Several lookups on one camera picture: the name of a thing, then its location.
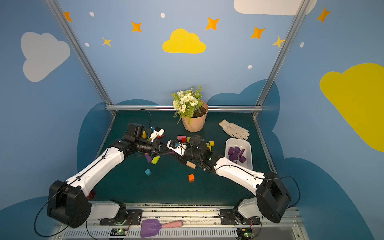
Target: white cloud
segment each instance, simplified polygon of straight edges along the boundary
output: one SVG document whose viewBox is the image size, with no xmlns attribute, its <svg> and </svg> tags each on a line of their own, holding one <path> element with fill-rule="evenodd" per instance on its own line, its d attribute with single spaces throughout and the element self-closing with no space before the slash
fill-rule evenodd
<svg viewBox="0 0 384 240">
<path fill-rule="evenodd" d="M 308 14 L 317 0 L 310 0 Z M 243 14 L 296 15 L 301 0 L 235 0 L 235 10 Z"/>
<path fill-rule="evenodd" d="M 66 42 L 58 41 L 49 33 L 24 33 L 22 51 L 26 58 L 23 65 L 24 75 L 31 82 L 41 81 L 70 56 L 70 47 Z"/>
</svg>

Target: flower pot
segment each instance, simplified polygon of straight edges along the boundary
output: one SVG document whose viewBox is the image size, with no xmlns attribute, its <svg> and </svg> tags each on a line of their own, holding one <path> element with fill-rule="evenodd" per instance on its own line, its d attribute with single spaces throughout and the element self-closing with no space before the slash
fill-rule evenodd
<svg viewBox="0 0 384 240">
<path fill-rule="evenodd" d="M 204 126 L 205 118 L 207 117 L 207 114 L 208 114 L 208 105 L 204 101 L 201 101 L 201 102 L 203 102 L 203 105 L 201 105 L 201 106 L 203 108 L 205 108 L 207 110 L 207 112 L 201 117 L 191 118 L 191 121 L 189 123 L 188 123 L 188 121 L 189 121 L 188 118 L 183 118 L 182 121 L 183 121 L 184 127 L 187 131 L 198 132 Z"/>
</svg>

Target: purple block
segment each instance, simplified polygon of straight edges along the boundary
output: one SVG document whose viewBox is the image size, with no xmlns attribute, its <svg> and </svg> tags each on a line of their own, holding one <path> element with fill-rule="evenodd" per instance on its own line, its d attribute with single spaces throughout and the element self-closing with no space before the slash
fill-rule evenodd
<svg viewBox="0 0 384 240">
<path fill-rule="evenodd" d="M 235 149 L 233 147 L 229 147 L 228 155 L 232 155 Z"/>
<path fill-rule="evenodd" d="M 145 158 L 147 159 L 147 162 L 152 162 L 152 158 L 148 153 L 145 154 Z"/>
<path fill-rule="evenodd" d="M 246 160 L 247 160 L 247 159 L 246 159 L 245 157 L 243 157 L 243 156 L 239 159 L 239 161 L 240 161 L 241 163 L 244 163 Z"/>
<path fill-rule="evenodd" d="M 241 156 L 243 155 L 244 150 L 245 150 L 245 148 L 243 148 L 243 150 L 241 150 L 241 152 L 240 152 L 240 154 L 239 154 L 239 157 L 241 157 Z"/>
<path fill-rule="evenodd" d="M 232 154 L 231 156 L 229 156 L 229 160 L 231 160 L 232 162 L 235 161 L 235 160 L 237 160 L 237 159 L 239 159 L 239 158 L 237 157 L 237 154 Z"/>
</svg>

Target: glove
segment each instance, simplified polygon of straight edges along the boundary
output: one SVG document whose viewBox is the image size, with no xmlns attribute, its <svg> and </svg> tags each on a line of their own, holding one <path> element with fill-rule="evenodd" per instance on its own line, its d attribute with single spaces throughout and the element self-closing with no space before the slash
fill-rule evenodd
<svg viewBox="0 0 384 240">
<path fill-rule="evenodd" d="M 248 139 L 249 132 L 245 128 L 239 127 L 234 123 L 227 122 L 226 120 L 223 120 L 221 123 L 219 123 L 219 125 L 223 128 L 224 132 L 226 132 L 231 137 L 244 140 Z"/>
</svg>

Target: spatula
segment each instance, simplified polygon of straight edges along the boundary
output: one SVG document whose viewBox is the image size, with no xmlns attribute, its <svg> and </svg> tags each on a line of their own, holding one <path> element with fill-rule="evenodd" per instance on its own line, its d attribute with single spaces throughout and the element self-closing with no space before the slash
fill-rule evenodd
<svg viewBox="0 0 384 240">
<path fill-rule="evenodd" d="M 175 221 L 175 222 L 169 222 L 166 224 L 161 225 L 159 220 L 157 219 L 146 219 L 141 222 L 141 232 L 140 236 L 142 238 L 145 237 L 152 237 L 159 233 L 160 229 L 162 228 L 172 228 L 172 227 L 182 227 L 183 221 Z"/>
</svg>

